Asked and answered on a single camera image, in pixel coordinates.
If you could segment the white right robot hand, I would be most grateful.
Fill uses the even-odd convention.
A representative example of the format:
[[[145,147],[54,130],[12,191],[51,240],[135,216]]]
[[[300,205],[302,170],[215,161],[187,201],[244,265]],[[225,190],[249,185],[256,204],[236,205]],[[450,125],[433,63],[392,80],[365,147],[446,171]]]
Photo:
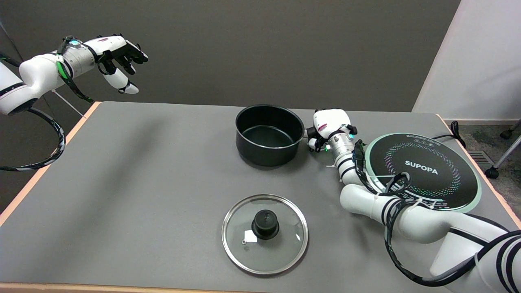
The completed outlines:
[[[334,135],[340,133],[345,133],[350,139],[358,134],[346,111],[340,108],[317,109],[313,115],[313,125],[305,129],[304,137],[307,138],[309,151],[318,153]]]

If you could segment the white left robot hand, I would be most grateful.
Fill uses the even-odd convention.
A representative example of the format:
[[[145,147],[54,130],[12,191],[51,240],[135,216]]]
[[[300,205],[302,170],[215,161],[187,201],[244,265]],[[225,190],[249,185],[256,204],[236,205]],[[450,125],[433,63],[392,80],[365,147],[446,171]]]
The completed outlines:
[[[137,94],[138,87],[129,80],[127,74],[134,75],[134,63],[149,61],[138,44],[133,44],[122,35],[98,37],[84,42],[93,53],[95,63],[105,80],[120,94]]]

